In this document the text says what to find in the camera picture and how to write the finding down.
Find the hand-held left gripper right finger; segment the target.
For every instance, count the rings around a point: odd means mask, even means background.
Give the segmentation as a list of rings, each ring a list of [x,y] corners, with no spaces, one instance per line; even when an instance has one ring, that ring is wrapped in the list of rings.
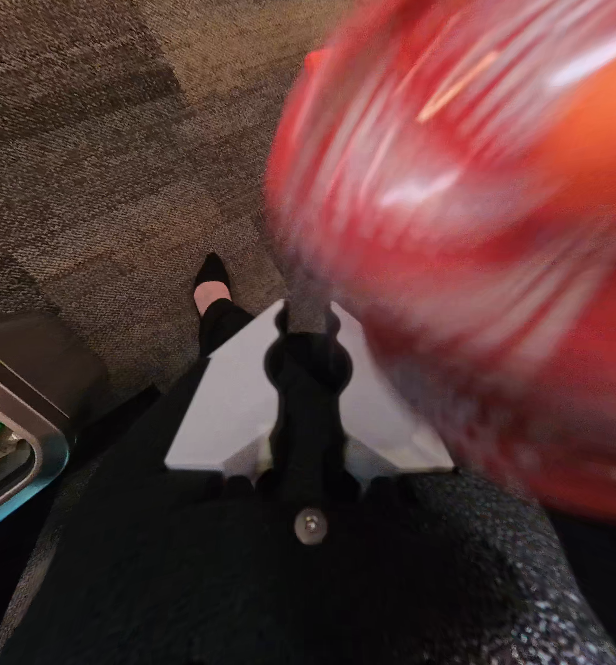
[[[335,302],[337,343],[350,378],[338,398],[347,437],[345,469],[362,485],[377,477],[448,473],[453,460],[435,429],[401,399],[375,363],[362,325]]]

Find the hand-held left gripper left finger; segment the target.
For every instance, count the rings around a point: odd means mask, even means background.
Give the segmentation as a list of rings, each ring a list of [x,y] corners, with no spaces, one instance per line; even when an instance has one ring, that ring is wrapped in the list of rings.
[[[267,354],[279,340],[275,302],[215,350],[165,456],[171,471],[219,473],[256,481],[270,468],[270,435],[279,393],[267,373]]]

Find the red white yo-yo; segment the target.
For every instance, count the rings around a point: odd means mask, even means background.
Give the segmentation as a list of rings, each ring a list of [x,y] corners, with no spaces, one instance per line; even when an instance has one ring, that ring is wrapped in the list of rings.
[[[458,463],[616,522],[616,1],[359,1],[265,207]]]

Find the person's black shoe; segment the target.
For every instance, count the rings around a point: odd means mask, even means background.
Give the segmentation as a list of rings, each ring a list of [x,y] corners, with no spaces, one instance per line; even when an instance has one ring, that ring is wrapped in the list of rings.
[[[192,297],[200,319],[214,303],[232,302],[229,274],[217,253],[208,254],[197,271]]]

